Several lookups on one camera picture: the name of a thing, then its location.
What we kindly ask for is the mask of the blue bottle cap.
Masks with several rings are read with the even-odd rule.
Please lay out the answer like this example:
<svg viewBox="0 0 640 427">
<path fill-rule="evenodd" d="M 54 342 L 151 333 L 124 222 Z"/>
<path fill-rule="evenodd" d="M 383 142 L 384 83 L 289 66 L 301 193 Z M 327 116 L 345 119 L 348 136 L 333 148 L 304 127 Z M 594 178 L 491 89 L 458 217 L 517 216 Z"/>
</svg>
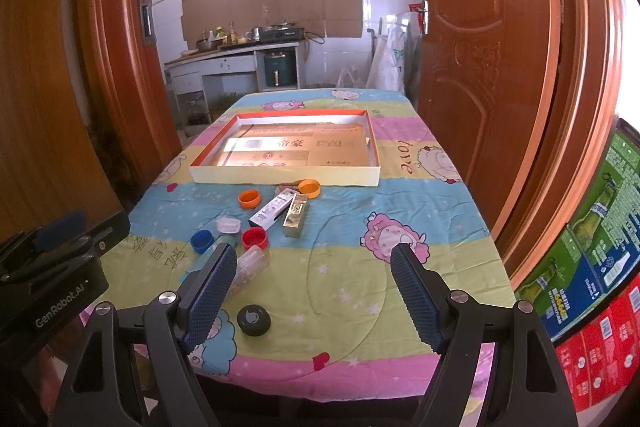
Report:
<svg viewBox="0 0 640 427">
<path fill-rule="evenodd" d="M 198 230 L 190 238 L 190 245 L 198 255 L 204 254 L 214 242 L 214 234 L 206 229 Z"/>
</svg>

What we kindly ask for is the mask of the black round cap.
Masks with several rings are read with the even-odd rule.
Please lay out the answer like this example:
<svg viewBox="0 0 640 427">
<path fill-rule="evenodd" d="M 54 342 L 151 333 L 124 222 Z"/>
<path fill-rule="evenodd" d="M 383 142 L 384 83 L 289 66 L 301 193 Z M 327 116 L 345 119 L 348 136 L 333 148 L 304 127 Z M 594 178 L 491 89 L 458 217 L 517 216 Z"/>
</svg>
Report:
<svg viewBox="0 0 640 427">
<path fill-rule="evenodd" d="M 259 305 L 247 305 L 236 316 L 241 331 L 250 337 L 259 337 L 269 332 L 271 317 L 267 310 Z"/>
</svg>

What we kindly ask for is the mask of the white bottle cap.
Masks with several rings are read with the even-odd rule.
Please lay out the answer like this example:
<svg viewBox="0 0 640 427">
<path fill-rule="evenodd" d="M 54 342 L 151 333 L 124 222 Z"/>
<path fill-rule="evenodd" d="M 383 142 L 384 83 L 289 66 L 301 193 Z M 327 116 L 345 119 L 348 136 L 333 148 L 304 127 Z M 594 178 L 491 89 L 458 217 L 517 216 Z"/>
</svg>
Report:
<svg viewBox="0 0 640 427">
<path fill-rule="evenodd" d="M 234 235 L 241 231 L 242 223 L 239 219 L 222 216 L 216 220 L 216 229 L 222 235 Z"/>
</svg>

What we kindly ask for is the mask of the red bottle cap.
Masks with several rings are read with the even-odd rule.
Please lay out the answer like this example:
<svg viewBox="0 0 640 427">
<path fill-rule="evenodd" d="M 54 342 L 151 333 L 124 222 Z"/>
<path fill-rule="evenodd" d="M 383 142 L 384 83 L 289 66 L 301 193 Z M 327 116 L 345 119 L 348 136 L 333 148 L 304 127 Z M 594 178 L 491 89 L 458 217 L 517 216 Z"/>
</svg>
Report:
<svg viewBox="0 0 640 427">
<path fill-rule="evenodd" d="M 269 244 L 267 232 L 261 227 L 250 227 L 241 235 L 241 242 L 246 251 L 252 247 L 265 249 Z"/>
</svg>

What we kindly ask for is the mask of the dark orange bottle cap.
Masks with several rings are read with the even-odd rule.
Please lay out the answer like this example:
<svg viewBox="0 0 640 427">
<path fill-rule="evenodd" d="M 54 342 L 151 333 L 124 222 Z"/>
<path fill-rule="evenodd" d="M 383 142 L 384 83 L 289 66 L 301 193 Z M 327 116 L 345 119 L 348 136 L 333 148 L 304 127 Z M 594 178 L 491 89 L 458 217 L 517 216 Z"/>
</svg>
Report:
<svg viewBox="0 0 640 427">
<path fill-rule="evenodd" d="M 242 209 L 254 209 L 259 206 L 261 201 L 262 196 L 254 188 L 243 191 L 238 196 L 238 202 Z"/>
</svg>

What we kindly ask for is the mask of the white Hello Kitty box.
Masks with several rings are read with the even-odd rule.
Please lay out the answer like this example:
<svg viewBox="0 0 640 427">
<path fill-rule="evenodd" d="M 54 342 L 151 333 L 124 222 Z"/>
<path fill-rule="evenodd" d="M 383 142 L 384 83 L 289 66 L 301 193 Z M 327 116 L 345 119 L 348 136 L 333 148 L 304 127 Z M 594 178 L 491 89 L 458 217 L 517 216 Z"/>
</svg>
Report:
<svg viewBox="0 0 640 427">
<path fill-rule="evenodd" d="M 269 230 L 283 213 L 288 211 L 288 207 L 291 206 L 291 202 L 293 202 L 297 194 L 298 192 L 296 190 L 285 188 L 250 217 L 250 220 L 248 220 L 250 227 Z"/>
</svg>

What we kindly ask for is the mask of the gold YSL box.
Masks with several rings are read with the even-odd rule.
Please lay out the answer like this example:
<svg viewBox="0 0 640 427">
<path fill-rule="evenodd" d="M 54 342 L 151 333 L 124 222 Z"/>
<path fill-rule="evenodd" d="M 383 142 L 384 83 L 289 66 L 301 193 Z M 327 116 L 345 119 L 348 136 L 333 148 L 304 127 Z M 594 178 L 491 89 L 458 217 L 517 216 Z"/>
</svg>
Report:
<svg viewBox="0 0 640 427">
<path fill-rule="evenodd" d="M 292 199 L 283 221 L 283 233 L 286 237 L 299 237 L 302 235 L 307 210 L 308 196 L 297 194 Z"/>
</svg>

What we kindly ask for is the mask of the light orange bottle cap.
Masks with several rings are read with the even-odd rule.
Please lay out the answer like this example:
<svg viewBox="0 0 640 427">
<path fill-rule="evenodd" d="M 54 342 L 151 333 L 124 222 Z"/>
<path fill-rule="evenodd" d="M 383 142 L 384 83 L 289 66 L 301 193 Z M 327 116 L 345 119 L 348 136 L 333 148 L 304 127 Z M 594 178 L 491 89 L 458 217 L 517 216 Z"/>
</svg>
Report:
<svg viewBox="0 0 640 427">
<path fill-rule="evenodd" d="M 317 198 L 321 193 L 321 185 L 314 179 L 303 179 L 297 185 L 300 194 L 305 195 L 309 199 Z"/>
</svg>

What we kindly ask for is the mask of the teal patterned long box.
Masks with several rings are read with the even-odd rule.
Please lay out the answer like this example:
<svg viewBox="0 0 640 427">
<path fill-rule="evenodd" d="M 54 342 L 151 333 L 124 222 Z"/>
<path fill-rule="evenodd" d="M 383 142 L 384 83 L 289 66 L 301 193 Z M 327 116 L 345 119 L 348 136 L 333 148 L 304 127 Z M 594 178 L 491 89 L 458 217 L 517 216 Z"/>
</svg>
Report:
<svg viewBox="0 0 640 427">
<path fill-rule="evenodd" d="M 215 249 L 220 246 L 220 245 L 229 245 L 233 248 L 236 247 L 236 243 L 238 243 L 238 240 L 236 239 L 235 236 L 231 236 L 231 235 L 221 235 L 218 237 L 218 239 L 216 239 L 216 241 L 210 245 L 206 251 L 204 251 L 203 254 L 198 255 L 198 257 L 196 257 L 195 261 L 192 263 L 192 265 L 190 265 L 190 267 L 188 269 L 186 269 L 186 271 L 184 271 L 184 273 L 182 274 L 182 277 L 180 277 L 180 282 L 184 282 L 186 280 L 186 278 L 191 274 L 191 273 L 195 273 L 200 271 L 201 269 L 204 268 L 204 265 L 206 265 L 206 262 L 208 261 L 208 259 L 210 257 L 212 257 L 212 254 L 214 253 Z"/>
</svg>

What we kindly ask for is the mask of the green beer carton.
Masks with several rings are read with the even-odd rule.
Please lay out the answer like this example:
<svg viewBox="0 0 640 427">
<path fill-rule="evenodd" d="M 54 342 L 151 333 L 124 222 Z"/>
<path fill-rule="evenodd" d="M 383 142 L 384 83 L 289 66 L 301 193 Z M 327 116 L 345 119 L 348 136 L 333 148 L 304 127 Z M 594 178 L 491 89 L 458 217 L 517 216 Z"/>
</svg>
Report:
<svg viewBox="0 0 640 427">
<path fill-rule="evenodd" d="M 639 263 L 639 132 L 619 119 L 589 190 L 518 286 L 555 341 Z"/>
</svg>

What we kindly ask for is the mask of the white kitchen cabinet counter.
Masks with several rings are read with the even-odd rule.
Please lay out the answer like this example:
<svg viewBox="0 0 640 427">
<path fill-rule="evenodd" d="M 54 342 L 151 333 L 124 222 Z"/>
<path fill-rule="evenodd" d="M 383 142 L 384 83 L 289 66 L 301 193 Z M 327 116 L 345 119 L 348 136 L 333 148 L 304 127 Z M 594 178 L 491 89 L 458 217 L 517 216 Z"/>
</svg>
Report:
<svg viewBox="0 0 640 427">
<path fill-rule="evenodd" d="M 292 50 L 295 53 L 295 86 L 267 87 L 264 58 L 267 52 L 274 50 Z M 185 60 L 167 63 L 165 77 L 180 105 L 186 101 L 202 102 L 206 109 L 211 109 L 223 98 L 232 96 L 302 89 L 305 87 L 305 50 L 306 46 L 296 41 L 196 54 Z"/>
</svg>

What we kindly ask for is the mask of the colourful cartoon tablecloth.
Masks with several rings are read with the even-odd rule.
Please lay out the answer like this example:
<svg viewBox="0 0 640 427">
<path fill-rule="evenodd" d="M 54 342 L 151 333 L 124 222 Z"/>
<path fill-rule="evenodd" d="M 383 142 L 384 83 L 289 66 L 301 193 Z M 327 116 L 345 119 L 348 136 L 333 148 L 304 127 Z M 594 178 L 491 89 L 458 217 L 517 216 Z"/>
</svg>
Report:
<svg viewBox="0 0 640 427">
<path fill-rule="evenodd" d="M 319 402 L 396 399 L 424 392 L 437 355 L 421 343 L 387 258 L 408 243 L 427 269 L 480 303 L 514 295 L 488 228 L 460 176 L 426 165 L 440 145 L 395 91 L 291 90 L 249 94 L 233 113 L 361 109 L 371 117 L 381 179 L 326 187 L 299 237 L 271 228 L 269 265 L 222 306 L 193 366 L 265 395 Z M 236 316 L 264 307 L 269 332 L 245 335 Z"/>
</svg>

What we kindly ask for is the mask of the shallow orange-rimmed box tray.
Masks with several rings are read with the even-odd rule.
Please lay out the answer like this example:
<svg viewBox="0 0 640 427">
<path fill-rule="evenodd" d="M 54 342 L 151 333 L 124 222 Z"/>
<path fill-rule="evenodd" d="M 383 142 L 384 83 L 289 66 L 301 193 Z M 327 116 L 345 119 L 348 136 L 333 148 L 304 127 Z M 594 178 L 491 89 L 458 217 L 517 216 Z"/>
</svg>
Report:
<svg viewBox="0 0 640 427">
<path fill-rule="evenodd" d="M 360 109 L 296 109 L 234 115 L 190 165 L 216 184 L 375 187 L 381 161 L 372 121 Z"/>
</svg>

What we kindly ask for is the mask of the green air fryer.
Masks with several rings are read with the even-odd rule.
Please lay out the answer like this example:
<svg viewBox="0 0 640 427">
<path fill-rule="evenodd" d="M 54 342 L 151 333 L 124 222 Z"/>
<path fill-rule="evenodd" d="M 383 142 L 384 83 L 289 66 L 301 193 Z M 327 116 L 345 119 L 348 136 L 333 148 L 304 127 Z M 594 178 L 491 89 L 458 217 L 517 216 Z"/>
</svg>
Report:
<svg viewBox="0 0 640 427">
<path fill-rule="evenodd" d="M 292 50 L 267 52 L 264 58 L 265 80 L 268 88 L 296 85 L 295 53 Z"/>
</svg>

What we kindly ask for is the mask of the black gas stove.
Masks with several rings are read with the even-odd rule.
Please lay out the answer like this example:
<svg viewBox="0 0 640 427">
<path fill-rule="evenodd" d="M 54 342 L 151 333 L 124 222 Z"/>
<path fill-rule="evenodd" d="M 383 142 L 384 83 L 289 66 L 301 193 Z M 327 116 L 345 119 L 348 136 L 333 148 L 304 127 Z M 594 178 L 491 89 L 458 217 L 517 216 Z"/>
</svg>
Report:
<svg viewBox="0 0 640 427">
<path fill-rule="evenodd" d="M 259 29 L 260 43 L 284 43 L 305 38 L 305 29 L 294 23 L 265 26 Z"/>
</svg>

